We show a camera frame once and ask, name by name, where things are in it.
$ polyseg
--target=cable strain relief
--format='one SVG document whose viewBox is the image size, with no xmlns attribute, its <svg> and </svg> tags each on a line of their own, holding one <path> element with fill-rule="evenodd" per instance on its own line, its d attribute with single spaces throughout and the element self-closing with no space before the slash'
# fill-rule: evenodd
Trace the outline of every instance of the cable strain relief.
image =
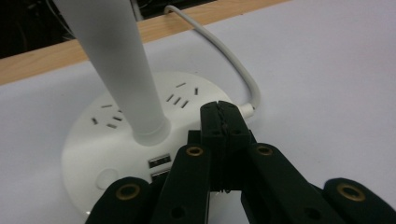
<svg viewBox="0 0 396 224">
<path fill-rule="evenodd" d="M 254 114 L 254 107 L 251 104 L 239 105 L 238 108 L 244 119 L 250 118 Z"/>
</svg>

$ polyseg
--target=white lamp base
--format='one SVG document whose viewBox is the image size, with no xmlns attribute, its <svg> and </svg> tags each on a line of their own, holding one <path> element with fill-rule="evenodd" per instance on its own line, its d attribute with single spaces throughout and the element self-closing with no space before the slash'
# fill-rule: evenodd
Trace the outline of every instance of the white lamp base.
<svg viewBox="0 0 396 224">
<path fill-rule="evenodd" d="M 188 130 L 200 129 L 200 107 L 213 101 L 231 102 L 208 80 L 186 73 L 153 74 L 171 132 L 160 144 L 136 143 L 125 117 L 109 93 L 89 105 L 74 124 L 64 147 L 64 184 L 73 204 L 88 215 L 106 188 L 125 176 L 151 182 L 151 176 L 171 167 L 167 162 L 149 168 L 149 161 L 187 144 Z"/>
</svg>

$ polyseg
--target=white tabletop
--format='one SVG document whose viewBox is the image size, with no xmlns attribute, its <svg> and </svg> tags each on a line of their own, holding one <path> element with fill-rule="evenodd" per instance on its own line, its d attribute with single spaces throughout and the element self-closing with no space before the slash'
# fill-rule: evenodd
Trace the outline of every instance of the white tabletop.
<svg viewBox="0 0 396 224">
<path fill-rule="evenodd" d="M 248 127 L 311 183 L 346 177 L 396 207 L 396 1 L 291 1 L 206 26 L 256 78 Z M 153 71 L 206 77 L 231 99 L 248 91 L 194 31 L 145 45 Z M 105 91 L 76 64 L 0 87 L 0 223 L 83 223 L 62 181 L 64 140 Z M 247 223 L 234 195 L 210 223 Z"/>
</svg>

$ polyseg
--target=brass screw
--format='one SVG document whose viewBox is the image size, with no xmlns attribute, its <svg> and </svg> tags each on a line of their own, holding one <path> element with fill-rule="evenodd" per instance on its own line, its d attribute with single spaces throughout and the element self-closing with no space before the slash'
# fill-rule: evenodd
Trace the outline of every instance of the brass screw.
<svg viewBox="0 0 396 224">
<path fill-rule="evenodd" d="M 201 156 L 202 154 L 204 154 L 204 150 L 200 147 L 189 147 L 187 148 L 186 152 L 189 156 L 193 157 Z"/>
<path fill-rule="evenodd" d="M 122 201 L 128 201 L 135 198 L 140 192 L 140 187 L 136 184 L 126 184 L 121 186 L 117 192 L 116 196 Z"/>
<path fill-rule="evenodd" d="M 272 154 L 274 153 L 274 151 L 269 147 L 258 146 L 256 147 L 256 149 L 257 152 L 262 156 L 272 156 Z"/>
<path fill-rule="evenodd" d="M 342 196 L 348 198 L 351 201 L 363 202 L 366 200 L 366 196 L 364 195 L 363 191 L 353 185 L 341 183 L 337 186 L 337 190 Z"/>
</svg>

